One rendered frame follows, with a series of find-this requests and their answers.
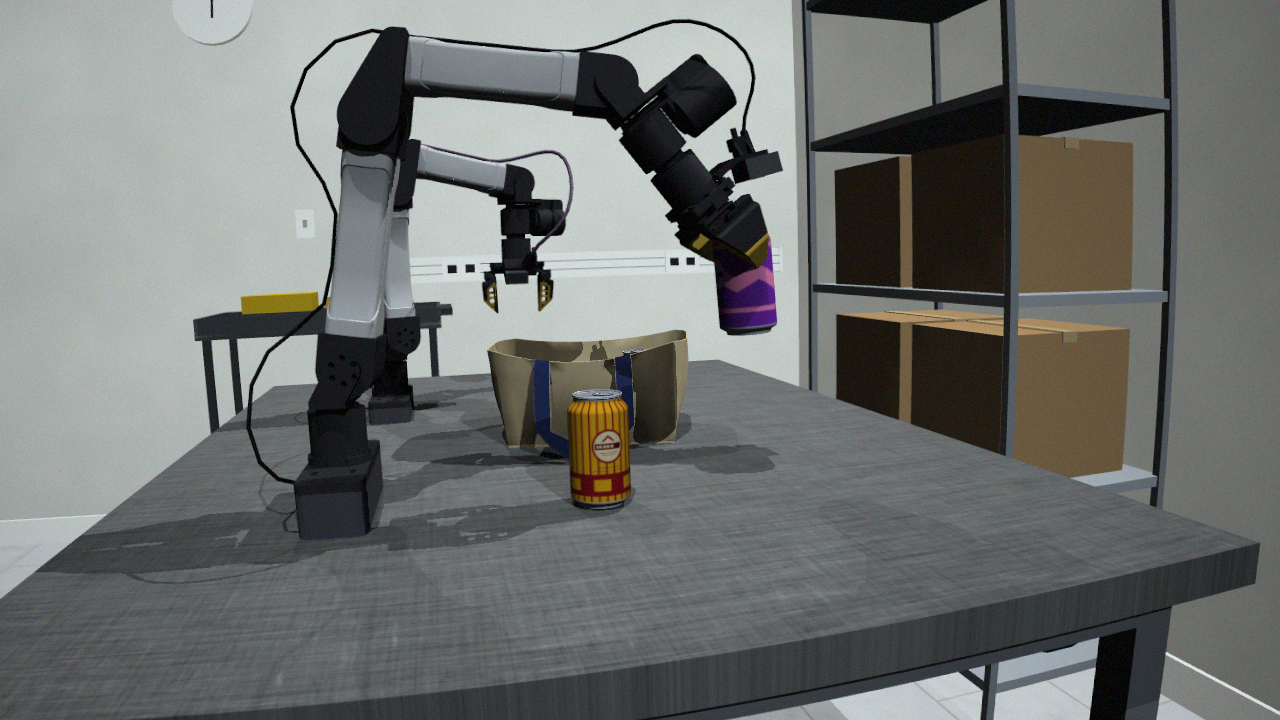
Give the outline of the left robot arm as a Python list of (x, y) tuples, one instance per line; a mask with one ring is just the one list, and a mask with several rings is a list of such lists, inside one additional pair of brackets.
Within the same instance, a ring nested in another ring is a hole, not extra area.
[[(535, 179), (524, 167), (442, 152), (410, 138), (406, 160), (401, 161), (390, 225), (383, 328), (387, 363), (380, 380), (374, 384), (369, 409), (410, 407), (412, 397), (413, 386), (408, 386), (406, 360), (421, 340), (420, 316), (415, 316), (411, 288), (408, 241), (416, 179), (490, 193), (498, 205), (506, 205), (500, 210), (500, 234), (507, 240), (525, 238), (525, 234), (547, 236), (564, 215), (561, 200), (532, 199)], [(538, 274), (536, 263), (538, 252), (534, 261), (529, 252), (525, 258), (504, 259), (506, 284), (529, 284), (529, 275)]]

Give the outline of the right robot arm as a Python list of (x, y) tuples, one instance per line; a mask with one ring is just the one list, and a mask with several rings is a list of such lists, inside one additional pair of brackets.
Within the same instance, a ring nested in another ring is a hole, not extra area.
[(605, 119), (613, 129), (621, 126), (620, 143), (643, 172), (657, 176), (684, 158), (678, 131), (698, 138), (737, 104), (700, 54), (644, 94), (634, 65), (613, 54), (447, 44), (410, 36), (404, 27), (383, 29), (337, 108), (340, 205), (332, 296), (308, 400), (311, 452), (294, 495), (365, 489), (380, 451), (356, 400), (385, 366), (390, 225), (413, 97), (515, 102)]

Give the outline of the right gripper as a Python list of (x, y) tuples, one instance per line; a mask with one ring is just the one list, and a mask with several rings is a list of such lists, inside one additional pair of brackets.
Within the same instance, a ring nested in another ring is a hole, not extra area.
[(672, 208), (666, 218), (678, 223), (675, 236), (685, 249), (714, 263), (716, 242), (753, 266), (765, 263), (769, 234), (760, 204), (750, 193), (730, 201), (733, 181), (716, 181), (691, 149), (652, 184)]

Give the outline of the beige canvas tote bag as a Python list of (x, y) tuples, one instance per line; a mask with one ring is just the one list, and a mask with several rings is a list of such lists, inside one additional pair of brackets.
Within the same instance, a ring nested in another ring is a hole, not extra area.
[[(648, 348), (625, 355), (625, 350)], [(508, 446), (548, 445), (570, 460), (573, 392), (620, 389), (628, 442), (673, 441), (689, 375), (686, 331), (623, 340), (500, 340), (488, 350)]]

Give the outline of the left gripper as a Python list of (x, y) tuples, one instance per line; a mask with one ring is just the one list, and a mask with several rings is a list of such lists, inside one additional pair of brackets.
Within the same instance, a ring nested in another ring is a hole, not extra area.
[[(531, 252), (530, 238), (500, 240), (500, 247), (502, 247), (502, 263), (494, 263), (494, 265), (492, 263), (492, 272), (484, 272), (484, 278), (485, 279), (488, 278), (488, 279), (486, 279), (486, 282), (485, 281), (483, 282), (484, 302), (488, 306), (490, 306), (495, 313), (498, 313), (497, 275), (495, 274), (504, 274), (504, 269), (503, 269), (504, 268), (504, 259), (525, 258), (527, 255), (527, 252)], [(538, 266), (538, 273), (539, 273), (538, 274), (538, 311), (540, 313), (541, 309), (545, 307), (547, 304), (549, 304), (550, 300), (553, 299), (554, 281), (550, 281), (550, 269), (543, 270), (544, 261), (538, 261), (536, 266)], [(545, 290), (543, 290), (543, 286), (545, 287)], [(493, 288), (493, 292), (489, 292), (489, 290), (492, 290), (492, 288)], [(541, 292), (545, 292), (545, 295), (541, 295)], [(490, 293), (494, 293), (494, 297), (490, 297)], [(545, 301), (541, 301), (541, 297), (545, 297)], [(490, 299), (494, 299), (495, 302), (490, 304)]]

